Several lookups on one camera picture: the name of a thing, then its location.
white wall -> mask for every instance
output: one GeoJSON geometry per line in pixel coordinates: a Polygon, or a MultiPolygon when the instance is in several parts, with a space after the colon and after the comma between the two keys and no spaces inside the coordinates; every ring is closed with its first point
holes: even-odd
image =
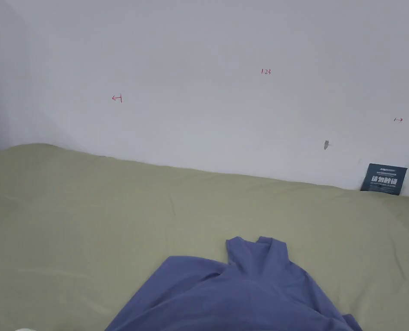
{"type": "Polygon", "coordinates": [[[1,21],[0,149],[353,189],[409,168],[409,1],[7,0],[1,21]]]}

mattress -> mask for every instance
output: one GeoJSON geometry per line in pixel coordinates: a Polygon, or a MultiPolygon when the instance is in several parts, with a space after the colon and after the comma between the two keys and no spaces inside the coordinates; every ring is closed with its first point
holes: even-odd
{"type": "Polygon", "coordinates": [[[273,237],[364,330],[409,330],[409,197],[117,160],[0,152],[0,330],[104,330],[171,255],[273,237]]]}

dark blue sign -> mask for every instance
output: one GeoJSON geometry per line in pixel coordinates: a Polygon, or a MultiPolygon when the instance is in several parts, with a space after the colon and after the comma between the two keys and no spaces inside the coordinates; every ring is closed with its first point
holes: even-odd
{"type": "Polygon", "coordinates": [[[400,195],[407,168],[370,163],[360,190],[400,195]]]}

blue cloth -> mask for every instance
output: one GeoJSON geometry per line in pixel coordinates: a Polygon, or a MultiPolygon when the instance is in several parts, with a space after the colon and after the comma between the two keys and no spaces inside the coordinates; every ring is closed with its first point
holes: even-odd
{"type": "Polygon", "coordinates": [[[341,316],[287,245],[226,241],[229,263],[171,256],[106,331],[362,331],[341,316]]]}

red handwritten mark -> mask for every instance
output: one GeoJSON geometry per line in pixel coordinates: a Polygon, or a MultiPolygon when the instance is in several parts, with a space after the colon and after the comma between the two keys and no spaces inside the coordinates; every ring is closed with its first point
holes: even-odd
{"type": "Polygon", "coordinates": [[[120,99],[120,102],[123,103],[123,100],[121,98],[121,93],[120,93],[120,97],[116,97],[115,95],[112,97],[112,99],[115,101],[116,99],[120,99]]]}

